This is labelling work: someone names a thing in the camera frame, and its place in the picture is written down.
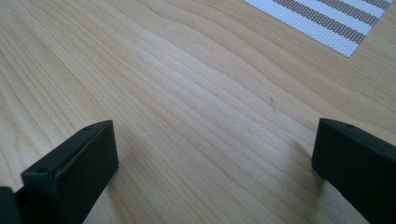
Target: table top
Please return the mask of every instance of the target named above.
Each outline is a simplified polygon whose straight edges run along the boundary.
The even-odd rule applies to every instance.
[[[319,118],[396,144],[396,5],[352,57],[240,0],[0,1],[0,186],[113,119],[85,223],[364,223],[311,168]]]

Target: light wood grain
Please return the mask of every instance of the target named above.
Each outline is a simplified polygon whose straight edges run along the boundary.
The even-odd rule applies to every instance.
[[[1,0],[0,185],[113,119],[85,223],[365,223],[311,169],[320,117],[396,144],[396,6],[351,58],[239,0]]]

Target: placemat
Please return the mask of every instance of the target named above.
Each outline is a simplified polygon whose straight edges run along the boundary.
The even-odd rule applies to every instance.
[[[350,57],[392,0],[245,0]]]

